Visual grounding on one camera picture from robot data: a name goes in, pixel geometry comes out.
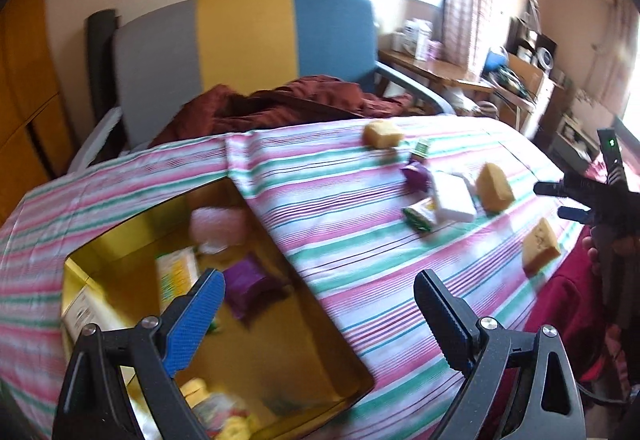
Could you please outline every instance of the chair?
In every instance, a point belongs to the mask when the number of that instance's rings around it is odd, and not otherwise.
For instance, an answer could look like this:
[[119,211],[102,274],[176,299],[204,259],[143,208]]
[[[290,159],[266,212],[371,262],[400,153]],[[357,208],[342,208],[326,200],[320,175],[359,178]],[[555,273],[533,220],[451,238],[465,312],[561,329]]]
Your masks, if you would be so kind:
[[119,105],[100,120],[69,172],[95,159],[120,120],[129,147],[144,149],[185,103],[219,83],[250,94],[325,74],[373,92],[377,73],[437,112],[454,113],[436,93],[376,61],[369,0],[182,1],[116,29],[112,52]]

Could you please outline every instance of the white round object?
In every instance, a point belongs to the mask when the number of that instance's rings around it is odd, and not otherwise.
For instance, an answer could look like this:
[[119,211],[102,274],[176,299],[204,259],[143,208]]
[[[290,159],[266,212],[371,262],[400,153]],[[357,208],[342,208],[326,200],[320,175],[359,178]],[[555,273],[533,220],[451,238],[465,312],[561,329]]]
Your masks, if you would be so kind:
[[536,52],[538,56],[538,65],[543,70],[551,70],[554,67],[554,59],[551,57],[551,52],[542,46],[538,48]]

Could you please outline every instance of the screw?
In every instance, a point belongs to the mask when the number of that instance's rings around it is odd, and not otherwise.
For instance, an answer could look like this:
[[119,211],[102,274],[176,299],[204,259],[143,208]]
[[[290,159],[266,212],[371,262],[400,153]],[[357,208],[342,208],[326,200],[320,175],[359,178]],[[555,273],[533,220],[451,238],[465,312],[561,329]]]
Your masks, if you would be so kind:
[[493,317],[483,317],[480,319],[480,326],[486,330],[495,330],[498,327],[498,321]]
[[82,327],[82,335],[93,335],[95,334],[95,331],[98,329],[98,327],[96,325],[94,325],[93,323],[89,323],[87,325],[84,325]]
[[553,328],[552,325],[544,325],[542,327],[542,333],[547,337],[555,337],[556,335],[558,335],[558,330]]
[[149,315],[148,317],[145,317],[144,319],[142,319],[142,321],[140,321],[140,324],[142,324],[143,328],[149,328],[151,330],[151,328],[155,328],[156,326],[158,326],[158,318],[155,315]]

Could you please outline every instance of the box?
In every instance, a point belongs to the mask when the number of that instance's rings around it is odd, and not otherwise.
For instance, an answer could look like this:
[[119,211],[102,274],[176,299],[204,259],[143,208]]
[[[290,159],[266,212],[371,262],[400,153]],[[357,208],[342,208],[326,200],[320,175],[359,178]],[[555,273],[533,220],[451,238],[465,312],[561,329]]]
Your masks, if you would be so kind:
[[[127,326],[158,315],[155,258],[195,245],[189,237],[190,214],[206,206],[250,212],[225,178],[134,216],[68,257],[63,311],[89,284]],[[290,288],[247,325],[223,303],[216,316],[219,331],[204,337],[191,365],[175,381],[180,386],[199,377],[210,391],[241,397],[260,423],[253,440],[300,438],[369,393],[374,379],[253,213],[249,220],[248,241],[199,256],[200,270],[224,270],[252,252]],[[128,387],[134,398],[139,397],[136,385],[134,378]]]

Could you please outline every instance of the yellow and green package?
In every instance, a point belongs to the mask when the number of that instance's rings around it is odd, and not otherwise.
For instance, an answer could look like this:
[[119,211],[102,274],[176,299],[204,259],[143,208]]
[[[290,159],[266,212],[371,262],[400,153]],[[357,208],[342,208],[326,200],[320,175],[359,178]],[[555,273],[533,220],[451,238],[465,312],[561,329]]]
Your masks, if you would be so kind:
[[158,256],[156,269],[160,286],[160,311],[164,312],[174,298],[186,294],[198,280],[198,264],[193,247]]

